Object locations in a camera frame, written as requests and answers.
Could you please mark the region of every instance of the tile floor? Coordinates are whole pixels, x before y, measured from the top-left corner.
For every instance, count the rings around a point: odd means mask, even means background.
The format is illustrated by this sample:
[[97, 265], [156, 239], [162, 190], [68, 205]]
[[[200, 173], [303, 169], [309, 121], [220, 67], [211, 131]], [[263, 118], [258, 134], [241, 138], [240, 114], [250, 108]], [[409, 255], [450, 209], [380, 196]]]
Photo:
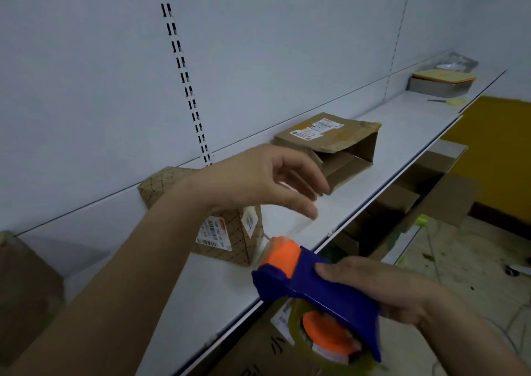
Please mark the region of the tile floor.
[[[467, 217], [459, 228], [429, 219], [397, 265], [451, 288], [531, 366], [531, 277], [509, 277], [505, 264], [526, 265], [531, 241]], [[393, 375], [443, 375], [420, 333], [383, 319], [381, 340]]]

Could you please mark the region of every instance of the yellow wall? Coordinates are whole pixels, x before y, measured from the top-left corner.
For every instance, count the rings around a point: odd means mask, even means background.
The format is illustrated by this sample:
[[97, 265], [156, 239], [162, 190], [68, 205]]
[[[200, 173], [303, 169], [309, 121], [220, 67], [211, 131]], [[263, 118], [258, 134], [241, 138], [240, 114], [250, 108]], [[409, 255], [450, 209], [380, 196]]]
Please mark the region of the yellow wall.
[[443, 138], [469, 146], [452, 172], [479, 182], [482, 204], [531, 223], [531, 103], [480, 97]]

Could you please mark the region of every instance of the hand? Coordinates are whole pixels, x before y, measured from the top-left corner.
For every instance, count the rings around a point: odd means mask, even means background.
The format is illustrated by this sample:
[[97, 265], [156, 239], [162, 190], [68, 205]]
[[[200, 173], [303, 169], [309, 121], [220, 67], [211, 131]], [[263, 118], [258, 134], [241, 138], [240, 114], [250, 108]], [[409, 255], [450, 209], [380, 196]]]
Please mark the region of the hand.
[[[317, 218], [316, 193], [328, 182], [308, 155], [275, 145], [259, 145], [208, 166], [189, 177], [211, 212], [250, 205], [282, 205]], [[288, 184], [296, 191], [281, 185]]]
[[428, 304], [443, 286], [394, 265], [365, 257], [346, 257], [335, 265], [318, 263], [321, 278], [349, 285], [380, 303], [380, 315], [419, 326]]

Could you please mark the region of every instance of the person's left arm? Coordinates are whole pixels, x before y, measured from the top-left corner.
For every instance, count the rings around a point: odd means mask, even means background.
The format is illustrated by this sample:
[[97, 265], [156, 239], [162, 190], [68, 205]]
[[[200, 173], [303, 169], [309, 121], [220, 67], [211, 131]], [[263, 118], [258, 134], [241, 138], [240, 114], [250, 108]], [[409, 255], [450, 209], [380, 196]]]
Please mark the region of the person's left arm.
[[315, 193], [327, 190], [324, 176], [307, 155], [272, 145], [183, 179], [18, 358], [11, 375], [134, 375], [199, 228], [211, 213], [277, 204], [315, 219]]

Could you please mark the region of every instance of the caster wheel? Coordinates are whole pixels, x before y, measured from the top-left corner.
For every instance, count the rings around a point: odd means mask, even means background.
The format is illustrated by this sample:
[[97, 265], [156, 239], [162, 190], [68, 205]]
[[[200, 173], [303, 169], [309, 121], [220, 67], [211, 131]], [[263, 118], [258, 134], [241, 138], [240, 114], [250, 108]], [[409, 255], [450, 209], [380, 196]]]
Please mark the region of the caster wheel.
[[513, 270], [508, 265], [506, 265], [503, 270], [505, 271], [505, 274], [507, 274], [509, 277], [518, 277], [520, 275], [520, 271]]

